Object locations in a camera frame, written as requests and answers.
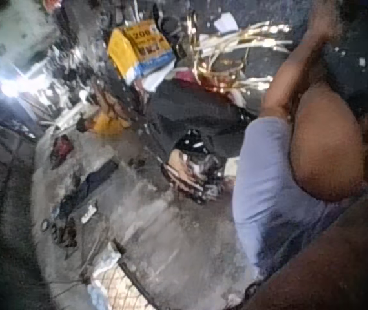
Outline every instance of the black cloth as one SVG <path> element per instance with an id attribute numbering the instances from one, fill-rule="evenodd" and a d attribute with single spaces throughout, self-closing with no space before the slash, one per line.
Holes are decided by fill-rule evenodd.
<path id="1" fill-rule="evenodd" d="M 76 190 L 62 199 L 59 205 L 59 217 L 67 218 L 94 190 L 107 181 L 117 168 L 116 162 L 108 160 L 99 170 L 88 174 L 85 181 Z"/>
<path id="2" fill-rule="evenodd" d="M 200 133 L 211 154 L 238 156 L 248 124 L 227 97 L 178 79 L 162 82 L 148 102 L 146 115 L 155 153 L 164 161 L 189 130 Z"/>

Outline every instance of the clothing item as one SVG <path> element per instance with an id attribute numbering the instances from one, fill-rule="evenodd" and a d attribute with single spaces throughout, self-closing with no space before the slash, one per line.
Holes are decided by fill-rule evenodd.
<path id="1" fill-rule="evenodd" d="M 164 162 L 189 130 L 199 132 L 209 153 L 222 158 L 238 156 L 249 123 L 249 117 L 225 96 L 177 79 L 157 88 L 148 103 L 147 119 L 155 153 Z"/>
<path id="2" fill-rule="evenodd" d="M 52 152 L 50 153 L 50 163 L 52 165 L 51 170 L 62 165 L 73 150 L 74 146 L 66 134 L 56 137 Z"/>
<path id="3" fill-rule="evenodd" d="M 100 112 L 94 119 L 92 131 L 104 136 L 116 136 L 123 132 L 124 128 L 129 127 L 129 123 L 121 118 L 114 119 Z"/>
<path id="4" fill-rule="evenodd" d="M 67 194 L 59 205 L 59 217 L 68 218 L 75 208 L 81 206 L 81 203 L 96 190 L 102 183 L 111 177 L 112 173 L 118 168 L 118 164 L 113 160 L 108 160 L 99 170 L 88 174 L 85 181 L 70 194 Z"/>
<path id="5" fill-rule="evenodd" d="M 253 121 L 241 149 L 232 208 L 238 237 L 266 279 L 344 211 L 304 192 L 289 164 L 291 128 L 279 118 Z"/>

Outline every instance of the concrete ground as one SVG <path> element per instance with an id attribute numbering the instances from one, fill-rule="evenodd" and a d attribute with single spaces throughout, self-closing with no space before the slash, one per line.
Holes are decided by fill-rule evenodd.
<path id="1" fill-rule="evenodd" d="M 94 17 L 81 2 L 78 10 L 74 7 L 75 16 L 82 21 L 79 38 L 82 45 L 90 46 L 94 33 L 90 25 L 95 24 Z M 168 13 L 177 14 L 181 14 L 188 3 L 164 2 L 170 6 L 166 9 Z M 209 32 L 207 22 L 219 17 L 220 12 L 230 11 L 241 27 L 266 19 L 288 22 L 293 27 L 291 36 L 296 42 L 305 30 L 311 3 L 310 0 L 190 2 L 202 12 L 200 28 L 203 32 Z M 368 7 L 362 9 L 342 43 L 335 47 L 326 48 L 325 58 L 336 80 L 337 91 L 345 99 L 355 95 L 362 98 L 361 94 L 368 98 Z M 283 61 L 279 57 L 261 57 L 259 53 L 250 55 L 258 58 L 247 68 L 253 73 L 250 75 L 274 74 Z M 359 65 L 361 57 L 366 66 Z M 222 309 L 228 299 L 242 296 L 253 279 L 253 271 L 236 239 L 229 197 L 205 206 L 178 197 L 159 173 L 156 160 L 131 131 L 119 139 L 101 139 L 77 132 L 69 136 L 75 149 L 54 171 L 48 162 L 52 148 L 48 134 L 36 150 L 33 233 L 41 268 L 48 281 L 77 280 L 80 267 L 104 231 L 106 240 L 115 239 L 125 249 L 122 260 L 160 309 Z M 145 158 L 146 165 L 139 170 L 128 167 L 126 163 L 138 157 Z M 40 223 L 69 191 L 70 175 L 74 171 L 85 178 L 110 158 L 120 162 L 119 169 L 74 213 L 79 220 L 88 204 L 97 200 L 99 215 L 83 227 L 83 233 L 80 225 L 77 226 L 79 243 L 84 246 L 80 245 L 80 249 L 64 261 L 65 252 L 52 244 L 48 232 L 40 232 Z M 52 284 L 52 295 L 61 294 L 71 286 Z M 61 308 L 92 308 L 82 285 L 60 295 L 57 301 Z"/>
<path id="2" fill-rule="evenodd" d="M 101 237 L 124 248 L 122 261 L 159 309 L 223 309 L 230 299 L 243 296 L 253 271 L 236 239 L 229 197 L 204 206 L 178 197 L 132 131 L 118 139 L 77 132 L 69 137 L 75 149 L 56 170 L 50 170 L 48 161 L 49 135 L 36 150 L 33 233 L 47 281 L 77 280 L 80 267 L 104 231 Z M 131 169 L 126 163 L 137 157 L 146 164 Z M 64 261 L 65 251 L 52 243 L 49 232 L 40 231 L 40 224 L 68 191 L 74 171 L 84 178 L 110 158 L 120 163 L 119 169 L 74 213 L 79 249 Z M 96 200 L 99 214 L 81 228 L 80 217 L 89 202 Z M 52 284 L 52 296 L 71 285 Z M 92 307 L 82 285 L 62 294 L 57 302 L 68 309 Z"/>

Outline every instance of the hand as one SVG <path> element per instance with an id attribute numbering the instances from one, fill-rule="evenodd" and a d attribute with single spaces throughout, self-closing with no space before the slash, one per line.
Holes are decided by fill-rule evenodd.
<path id="1" fill-rule="evenodd" d="M 337 41 L 342 24 L 336 9 L 336 0 L 314 0 L 307 31 L 323 41 Z"/>

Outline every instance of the white paper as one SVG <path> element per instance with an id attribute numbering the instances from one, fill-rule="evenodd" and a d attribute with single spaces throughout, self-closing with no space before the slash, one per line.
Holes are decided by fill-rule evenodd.
<path id="1" fill-rule="evenodd" d="M 222 13 L 221 17 L 214 22 L 214 26 L 222 34 L 238 31 L 238 25 L 230 12 Z"/>
<path id="2" fill-rule="evenodd" d="M 143 88 L 147 92 L 155 92 L 158 85 L 164 81 L 165 76 L 174 69 L 175 60 L 171 61 L 168 65 L 164 66 L 163 68 L 155 71 L 154 73 L 149 74 L 148 76 L 144 77 L 142 80 Z"/>

